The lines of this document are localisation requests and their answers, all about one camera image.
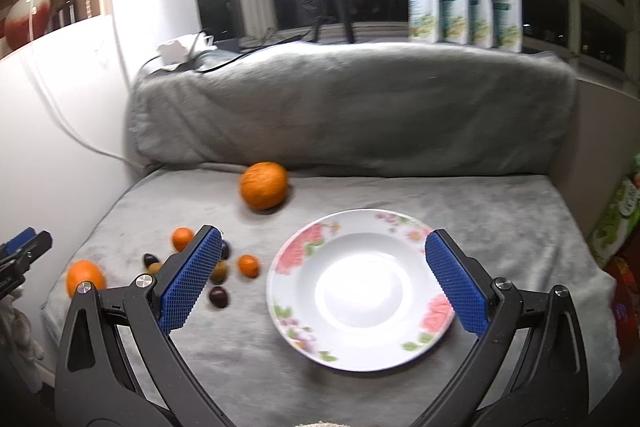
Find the power cord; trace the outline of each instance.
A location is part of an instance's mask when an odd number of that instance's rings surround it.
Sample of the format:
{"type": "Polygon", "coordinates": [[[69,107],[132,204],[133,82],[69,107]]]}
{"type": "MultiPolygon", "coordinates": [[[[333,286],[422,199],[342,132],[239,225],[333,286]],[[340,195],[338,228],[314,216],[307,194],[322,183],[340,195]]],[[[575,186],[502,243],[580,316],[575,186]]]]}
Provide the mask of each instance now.
{"type": "Polygon", "coordinates": [[[36,7],[34,6],[34,2],[33,0],[31,0],[31,9],[29,11],[29,39],[30,39],[30,45],[28,46],[30,51],[31,51],[31,56],[32,56],[32,66],[33,69],[29,67],[28,64],[24,63],[24,57],[22,56],[22,54],[20,55],[20,60],[23,61],[23,64],[25,65],[25,70],[26,71],[30,71],[31,73],[33,73],[31,76],[32,80],[34,81],[34,83],[36,84],[36,86],[38,87],[37,91],[38,94],[40,95],[42,101],[45,103],[45,106],[49,107],[49,112],[50,115],[54,118],[54,120],[56,120],[56,123],[60,126],[60,129],[62,129],[62,131],[71,139],[73,139],[75,142],[77,142],[78,144],[80,144],[82,147],[85,147],[86,149],[95,152],[97,154],[100,154],[102,156],[107,156],[109,158],[114,158],[116,160],[120,160],[124,163],[126,163],[127,165],[129,165],[130,167],[138,170],[138,171],[143,171],[145,169],[145,166],[140,165],[139,163],[136,163],[132,160],[129,160],[128,158],[125,158],[123,156],[120,156],[118,154],[115,153],[111,153],[108,152],[106,150],[100,149],[94,145],[91,145],[89,142],[87,142],[87,140],[85,140],[82,136],[80,136],[80,134],[73,128],[73,126],[69,123],[69,121],[66,119],[65,115],[62,113],[62,110],[60,109],[60,106],[58,105],[58,102],[56,102],[55,97],[53,96],[51,90],[49,89],[49,86],[47,86],[47,83],[44,81],[44,78],[42,76],[42,73],[40,72],[40,68],[38,67],[38,62],[36,59],[36,54],[35,54],[35,50],[34,50],[34,38],[33,38],[33,15],[34,15],[34,10],[36,10],[36,7]]]}
{"type": "Polygon", "coordinates": [[[208,70],[196,70],[196,71],[198,73],[211,73],[212,71],[218,71],[218,70],[224,68],[225,66],[228,66],[229,64],[235,62],[236,60],[240,60],[241,58],[248,57],[249,55],[251,55],[251,54],[253,54],[255,52],[259,52],[260,50],[265,50],[267,48],[272,48],[272,47],[277,46],[279,44],[287,44],[289,42],[296,42],[296,41],[302,40],[306,35],[308,35],[308,33],[310,31],[311,31],[311,28],[308,29],[308,31],[306,33],[304,33],[304,34],[294,35],[293,37],[289,37],[288,39],[284,39],[282,41],[276,42],[275,44],[268,44],[267,46],[260,46],[258,48],[254,48],[252,50],[249,50],[246,53],[244,53],[242,55],[238,55],[238,57],[234,57],[231,60],[228,60],[228,61],[224,62],[223,64],[219,64],[214,68],[209,68],[208,70]]]}

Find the small orange fruit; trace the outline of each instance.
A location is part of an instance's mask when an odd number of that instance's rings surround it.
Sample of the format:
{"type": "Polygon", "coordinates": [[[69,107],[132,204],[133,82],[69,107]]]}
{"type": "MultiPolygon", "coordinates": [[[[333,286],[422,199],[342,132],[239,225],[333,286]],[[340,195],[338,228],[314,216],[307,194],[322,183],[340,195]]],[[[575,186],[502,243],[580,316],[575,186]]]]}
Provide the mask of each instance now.
{"type": "Polygon", "coordinates": [[[79,283],[89,281],[98,290],[107,288],[100,268],[91,261],[76,261],[66,271],[66,292],[73,297],[79,283]]]}
{"type": "Polygon", "coordinates": [[[171,242],[174,244],[174,248],[178,252],[184,250],[191,239],[193,239],[193,230],[188,229],[187,227],[175,229],[174,233],[171,235],[171,242]]]}
{"type": "Polygon", "coordinates": [[[260,273],[260,261],[253,255],[245,253],[238,257],[238,269],[247,277],[258,277],[260,273]]]}
{"type": "Polygon", "coordinates": [[[240,178],[240,195],[254,210],[267,210],[287,197],[287,170],[275,162],[251,165],[240,178]]]}

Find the red vase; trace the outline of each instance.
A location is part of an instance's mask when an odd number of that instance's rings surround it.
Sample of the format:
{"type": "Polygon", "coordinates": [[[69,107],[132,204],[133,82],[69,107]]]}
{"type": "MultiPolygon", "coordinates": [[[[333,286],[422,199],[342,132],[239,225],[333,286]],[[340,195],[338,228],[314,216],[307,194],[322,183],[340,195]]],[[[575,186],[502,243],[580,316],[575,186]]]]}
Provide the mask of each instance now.
{"type": "Polygon", "coordinates": [[[4,21],[4,36],[12,50],[27,44],[29,36],[29,11],[33,13],[33,38],[44,35],[49,23],[51,0],[15,0],[4,21]]]}

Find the plate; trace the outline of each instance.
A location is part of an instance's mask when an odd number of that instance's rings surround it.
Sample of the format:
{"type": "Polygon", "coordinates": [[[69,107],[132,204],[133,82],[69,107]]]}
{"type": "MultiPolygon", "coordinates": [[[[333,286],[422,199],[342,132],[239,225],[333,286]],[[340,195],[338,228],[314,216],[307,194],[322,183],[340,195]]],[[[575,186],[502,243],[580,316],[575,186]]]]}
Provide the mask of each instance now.
{"type": "Polygon", "coordinates": [[[431,228],[390,210],[322,217],[296,232],[268,273],[283,338],[347,371],[396,367],[434,346],[454,312],[424,258],[431,228]]]}

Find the blue textured gripper pad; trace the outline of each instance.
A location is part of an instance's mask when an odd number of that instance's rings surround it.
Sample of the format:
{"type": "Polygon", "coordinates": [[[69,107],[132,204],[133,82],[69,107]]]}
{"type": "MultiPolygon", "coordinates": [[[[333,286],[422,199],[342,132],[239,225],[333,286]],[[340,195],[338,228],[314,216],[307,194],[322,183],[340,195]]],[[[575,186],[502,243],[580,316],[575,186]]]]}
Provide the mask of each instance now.
{"type": "Polygon", "coordinates": [[[222,254],[220,230],[211,229],[162,294],[158,325],[164,334],[184,326],[222,254]]]}
{"type": "Polygon", "coordinates": [[[6,242],[6,245],[4,245],[4,250],[7,254],[13,255],[18,251],[18,248],[20,248],[27,241],[30,241],[34,237],[36,237],[35,230],[33,230],[31,227],[29,227],[28,229],[24,229],[13,239],[6,242]]]}
{"type": "Polygon", "coordinates": [[[466,331],[481,337],[489,326],[486,300],[442,238],[431,232],[424,244],[427,264],[466,331]]]}

